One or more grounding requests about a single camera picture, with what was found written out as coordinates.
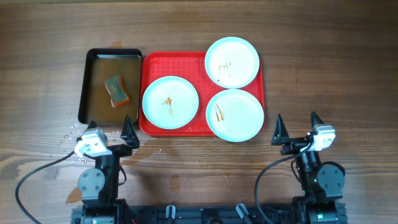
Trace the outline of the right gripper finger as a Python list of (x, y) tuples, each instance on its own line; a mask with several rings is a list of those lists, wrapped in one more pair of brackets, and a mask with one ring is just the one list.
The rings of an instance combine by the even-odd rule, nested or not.
[(277, 115), (275, 122), (275, 131), (271, 140), (273, 146), (280, 146), (289, 142), (289, 134), (280, 114)]
[(324, 122), (320, 119), (320, 117), (317, 115), (315, 111), (311, 113), (311, 118), (310, 118), (312, 127), (314, 127), (317, 124), (323, 124)]

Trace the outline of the orange green sponge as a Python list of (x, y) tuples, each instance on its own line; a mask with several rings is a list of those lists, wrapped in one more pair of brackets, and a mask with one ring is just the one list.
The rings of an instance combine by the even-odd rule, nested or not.
[(130, 102), (130, 97), (124, 87), (122, 76), (113, 76), (104, 81), (110, 95), (112, 107), (118, 107)]

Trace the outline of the pale blue plate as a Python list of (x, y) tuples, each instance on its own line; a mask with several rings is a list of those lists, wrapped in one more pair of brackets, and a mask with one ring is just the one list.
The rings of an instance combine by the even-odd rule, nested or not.
[(196, 115), (199, 97), (186, 79), (166, 76), (153, 81), (144, 91), (142, 110), (147, 120), (161, 129), (178, 129)]
[(205, 115), (211, 131), (229, 142), (252, 139), (265, 122), (264, 109), (259, 100), (239, 89), (217, 93), (208, 102)]
[(255, 79), (260, 69), (260, 59), (248, 41), (239, 37), (224, 37), (209, 47), (204, 65), (215, 84), (237, 89)]

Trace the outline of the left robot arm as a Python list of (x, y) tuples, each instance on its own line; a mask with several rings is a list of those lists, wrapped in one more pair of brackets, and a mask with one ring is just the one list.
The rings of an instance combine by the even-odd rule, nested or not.
[(81, 209), (72, 210), (71, 224), (127, 224), (135, 223), (136, 216), (125, 199), (118, 198), (119, 173), (124, 173), (120, 158), (132, 155), (140, 142), (127, 115), (120, 138), (123, 144), (107, 146), (104, 131), (91, 121), (78, 138), (75, 153), (95, 160), (94, 168), (85, 170), (78, 179)]

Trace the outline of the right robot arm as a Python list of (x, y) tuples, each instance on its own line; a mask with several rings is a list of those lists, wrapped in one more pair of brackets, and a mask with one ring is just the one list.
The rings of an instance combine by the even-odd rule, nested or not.
[(290, 223), (347, 223), (343, 197), (345, 169), (333, 161), (322, 162), (319, 152), (331, 146), (336, 134), (332, 125), (311, 114), (312, 130), (301, 138), (290, 138), (283, 119), (278, 115), (271, 141), (282, 146), (280, 153), (293, 155), (303, 196), (292, 199), (289, 210)]

